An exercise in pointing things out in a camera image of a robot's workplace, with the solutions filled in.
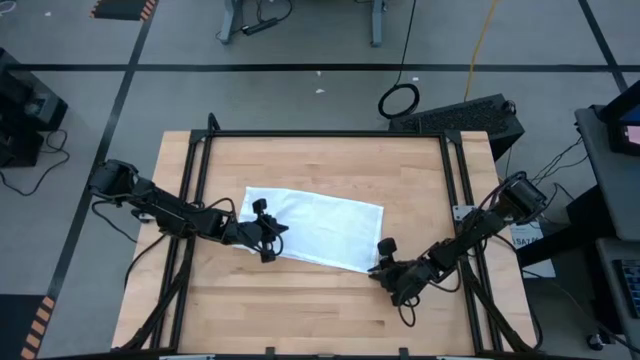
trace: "concrete floor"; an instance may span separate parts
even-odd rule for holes
[[[90,19],[94,4],[95,0],[76,0],[74,6],[63,1],[19,0],[14,12],[0,17],[0,47],[23,64],[127,64],[142,25]],[[406,62],[468,64],[490,4],[490,0],[418,1]],[[618,64],[640,64],[640,25],[636,21],[640,3],[588,0],[588,4]],[[369,5],[348,0],[297,0],[295,5],[291,17],[278,26],[251,37],[236,35],[232,44],[222,46],[214,35],[222,23],[223,1],[160,0],[140,64],[400,61],[409,0],[388,1],[384,43],[378,49],[369,46]],[[266,6],[275,13],[284,9],[284,1]],[[255,4],[247,1],[247,23],[254,23],[254,13]],[[473,81],[470,98],[503,93],[518,106],[526,134],[512,150],[509,172],[537,173],[577,139],[574,110],[607,103],[619,94],[609,72],[586,68],[582,72],[553,72],[553,68],[539,72],[535,68],[607,64],[577,0],[501,2],[478,63],[533,65],[517,73],[478,72]],[[4,294],[47,293],[108,121],[117,127],[107,158],[134,163],[142,174],[151,176],[163,131],[204,127],[209,112],[226,129],[385,129],[388,123],[377,113],[376,105],[397,73],[136,72],[130,87],[124,88],[122,71],[43,71],[36,75],[69,103],[62,128],[69,131],[67,150],[72,158],[53,171],[30,198],[0,187],[0,293]],[[462,101],[466,72],[403,74],[404,80],[414,77],[419,78],[416,85],[422,95],[419,110]],[[640,74],[625,73],[624,79],[632,84],[640,80]],[[317,89],[325,92],[317,94]],[[128,91],[121,109],[114,107],[120,90]],[[401,107],[406,99],[392,101]],[[582,156],[584,148],[579,147],[564,161]],[[5,173],[13,183],[30,188],[55,161],[55,155],[43,156],[35,168]],[[498,161],[501,174],[505,166],[503,157]],[[550,194],[553,182],[577,196],[593,186],[595,179],[585,162],[558,172],[541,189]],[[563,221],[567,203],[562,195],[556,197],[548,217]],[[137,233],[138,224],[127,211],[106,213],[128,233]],[[87,215],[40,357],[109,349],[132,253],[133,244],[93,214]],[[571,256],[556,260],[564,264],[577,261]],[[558,276],[562,282],[580,275],[576,274],[568,270],[559,271]],[[545,351],[628,358],[620,346],[590,351],[583,339],[594,329],[572,312],[570,303],[539,281],[528,283],[527,288],[542,322]],[[588,284],[571,290],[586,304]]]

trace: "wooden table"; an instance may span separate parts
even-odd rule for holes
[[[174,194],[188,137],[188,132],[165,133],[153,176],[157,186]],[[498,185],[488,139],[485,133],[463,133],[463,141],[474,198],[480,202]],[[455,154],[453,147],[449,153]],[[454,155],[452,163],[463,203]],[[396,239],[399,259],[415,258],[454,233],[437,139],[215,138],[209,164],[205,204],[221,197],[242,204],[245,187],[255,186],[384,206],[382,237]],[[502,235],[510,238],[508,230]],[[155,224],[143,225],[136,254],[157,237]],[[114,346],[126,342],[155,306],[168,243],[131,273]],[[499,241],[489,241],[485,254],[497,306],[520,336],[535,344],[514,254]],[[444,286],[454,287],[456,281],[452,275]],[[278,354],[394,355],[407,347],[412,355],[473,354],[464,291],[449,294],[428,286],[421,298],[417,324],[408,328],[389,294],[365,274],[286,258],[261,264],[247,251],[198,239],[179,351],[264,354],[274,346]],[[479,314],[489,348],[486,315]],[[163,344],[168,344],[172,318],[170,310]]]

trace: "black metal frame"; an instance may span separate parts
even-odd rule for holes
[[[444,176],[447,184],[447,193],[449,197],[449,205],[451,211],[451,219],[455,225],[457,225],[455,221],[455,217],[453,216],[453,206],[458,204],[455,182],[453,179],[453,171],[451,168],[451,160],[449,157],[449,149],[448,149],[448,140],[451,140],[455,145],[456,149],[456,158],[458,162],[458,168],[460,169],[460,177],[462,182],[462,189],[464,192],[465,203],[473,204],[473,194],[471,190],[471,181],[469,179],[469,173],[467,170],[466,160],[464,156],[464,149],[462,147],[462,140],[459,131],[446,131],[446,132],[434,132],[434,133],[426,133],[426,134],[415,134],[415,133],[403,133],[403,132],[388,132],[388,131],[314,131],[314,130],[282,130],[282,131],[272,131],[272,130],[220,130],[220,127],[215,120],[215,118],[210,115],[209,117],[209,129],[207,130],[192,130],[191,136],[189,139],[189,148],[187,150],[187,157],[185,161],[184,173],[182,176],[182,184],[180,186],[180,198],[187,199],[188,196],[188,188],[189,183],[191,181],[191,173],[193,171],[193,164],[195,161],[195,153],[197,149],[198,143],[202,142],[204,139],[204,148],[202,153],[200,172],[198,175],[198,182],[196,186],[196,194],[195,201],[201,202],[204,195],[204,185],[207,176],[207,169],[209,163],[209,157],[211,153],[211,147],[213,143],[213,139],[215,137],[400,137],[400,138],[437,138],[440,143],[440,150],[442,156],[442,163],[444,168]],[[167,261],[165,264],[165,269],[162,278],[162,289],[160,295],[166,293],[168,285],[171,283],[174,266],[176,262],[176,257],[178,254],[178,245],[179,239],[171,239],[171,244],[169,245],[169,251],[167,253]],[[191,249],[192,251],[185,251],[185,254],[190,254],[188,258],[185,256],[183,261],[187,261],[189,264],[189,268],[192,262],[193,256],[193,248],[195,246],[195,239],[186,239],[186,247]],[[480,246],[475,248],[476,261],[478,267],[478,273],[481,279],[482,286],[487,294],[491,297],[491,286],[489,283],[489,274],[487,272],[486,260],[484,258],[483,252],[481,251]],[[175,316],[171,329],[171,337],[169,342],[170,349],[178,349],[180,334],[182,329],[182,320],[184,317],[184,310],[186,305],[186,296],[188,292],[189,282],[188,279],[180,289],[178,293],[176,307],[175,307]],[[475,302],[475,296],[471,292],[470,289],[465,285],[465,300],[467,304],[467,311],[469,315],[469,326],[471,329],[471,337],[474,347],[474,352],[476,354],[480,354],[484,351],[484,347],[482,344],[482,333],[480,328],[480,323],[478,320],[478,311]],[[153,332],[152,341],[150,347],[158,348],[160,345],[160,338],[162,335],[164,322],[160,321]],[[493,345],[493,350],[501,352],[502,343],[500,333],[497,330],[497,327],[493,323],[493,321],[489,318],[489,329],[491,334],[491,341]],[[234,355],[233,357],[242,358],[243,356],[248,356],[253,359],[257,358],[256,355]],[[389,358],[389,357],[352,357],[353,359],[362,359],[362,358]]]

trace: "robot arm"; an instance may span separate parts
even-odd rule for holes
[[[264,213],[267,208],[264,199],[253,204],[255,221],[238,223],[234,209],[229,212],[189,204],[138,176],[133,165],[117,160],[108,160],[96,170],[90,179],[89,191],[117,206],[127,202],[154,216],[162,233],[179,238],[199,236],[223,245],[244,245],[260,252],[262,262],[275,260],[273,243],[288,230]]]
[[[401,306],[412,308],[419,303],[418,295],[429,283],[439,283],[455,271],[460,264],[462,281],[482,302],[487,313],[496,322],[505,339],[514,351],[532,352],[495,306],[491,297],[480,285],[467,259],[467,251],[476,244],[497,234],[504,227],[516,223],[528,223],[535,219],[547,207],[547,198],[531,184],[524,172],[519,172],[493,190],[480,206],[467,214],[457,229],[453,239],[433,244],[415,260],[396,261],[393,252],[396,244],[393,238],[378,243],[380,262],[370,269],[369,277],[391,293],[391,302],[399,309]],[[407,326],[415,324],[403,321]]]

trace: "white towel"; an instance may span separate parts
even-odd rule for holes
[[[253,221],[254,201],[289,227],[281,256],[366,273],[376,265],[383,207],[304,191],[247,187],[238,221]],[[276,241],[274,250],[279,250]]]

